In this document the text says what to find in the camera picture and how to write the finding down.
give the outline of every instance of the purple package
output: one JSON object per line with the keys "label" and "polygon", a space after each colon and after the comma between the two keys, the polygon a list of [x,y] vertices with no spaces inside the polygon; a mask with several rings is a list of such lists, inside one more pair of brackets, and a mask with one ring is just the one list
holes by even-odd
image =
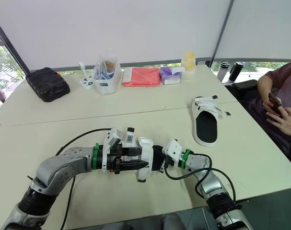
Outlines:
{"label": "purple package", "polygon": [[174,68],[178,69],[178,72],[173,71],[170,67],[161,67],[160,68],[160,77],[165,85],[168,84],[179,84],[180,83],[180,78],[181,78],[181,72],[182,70],[180,68]]}

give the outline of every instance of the clear plastic box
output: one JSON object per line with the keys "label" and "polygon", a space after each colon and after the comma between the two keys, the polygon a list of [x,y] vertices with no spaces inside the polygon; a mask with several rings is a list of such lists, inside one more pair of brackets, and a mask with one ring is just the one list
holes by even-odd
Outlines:
{"label": "clear plastic box", "polygon": [[92,71],[94,85],[100,95],[115,93],[121,76],[121,66],[115,55],[100,57]]}

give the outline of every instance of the hand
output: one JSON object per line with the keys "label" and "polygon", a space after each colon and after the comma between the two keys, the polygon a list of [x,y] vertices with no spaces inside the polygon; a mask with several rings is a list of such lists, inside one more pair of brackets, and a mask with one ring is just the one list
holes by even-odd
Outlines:
{"label": "hand", "polygon": [[273,118],[277,122],[270,119],[266,119],[266,121],[277,127],[284,134],[291,136],[291,108],[283,108],[280,106],[279,111],[283,118],[280,118],[270,112],[266,112],[269,117]]}
{"label": "hand", "polygon": [[270,112],[272,114],[274,114],[275,116],[280,117],[280,115],[276,112],[274,112],[274,110],[272,109],[272,107],[274,106],[274,104],[269,100],[269,98],[267,97],[266,99],[262,100],[262,106],[264,107],[264,109],[267,112]]}

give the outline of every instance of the black thermos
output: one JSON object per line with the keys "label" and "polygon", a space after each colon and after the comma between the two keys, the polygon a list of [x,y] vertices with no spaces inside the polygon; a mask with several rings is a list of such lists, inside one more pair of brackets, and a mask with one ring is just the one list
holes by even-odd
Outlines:
{"label": "black thermos", "polygon": [[235,82],[235,80],[237,79],[239,73],[241,72],[242,68],[244,67],[245,62],[243,61],[237,61],[230,72],[230,78],[228,79],[229,82]]}

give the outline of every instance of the white table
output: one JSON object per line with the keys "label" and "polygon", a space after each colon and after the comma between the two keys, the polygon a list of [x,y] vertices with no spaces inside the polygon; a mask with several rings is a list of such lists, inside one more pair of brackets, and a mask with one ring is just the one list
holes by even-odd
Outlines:
{"label": "white table", "polygon": [[[238,199],[291,188],[291,163],[252,117],[237,102],[219,106],[232,115],[219,120],[219,139],[213,147],[203,147],[194,141],[191,108],[0,126],[0,226],[29,186],[26,175],[35,176],[44,159],[53,156],[75,136],[95,128],[117,126],[125,131],[127,127],[134,127],[136,137],[151,138],[158,145],[176,138],[186,148],[210,155],[213,166],[233,181]],[[96,142],[102,143],[105,135],[106,131],[89,134],[71,147],[94,146]],[[178,176],[181,170],[170,170],[170,173]],[[231,194],[229,183],[217,175]],[[114,175],[97,170],[81,174],[77,176],[66,228],[204,206],[194,191],[195,184],[194,177],[172,181],[160,173],[153,174],[146,183],[138,183],[136,176],[128,172]],[[53,205],[45,229],[60,228],[69,189],[70,183]]]}
{"label": "white table", "polygon": [[45,103],[24,80],[0,108],[0,126],[34,124],[108,115],[159,111],[191,106],[197,96],[217,95],[217,103],[236,102],[205,65],[197,66],[194,80],[158,87],[123,87],[117,92],[100,96],[95,89],[84,89],[82,76],[64,76],[71,92]]}

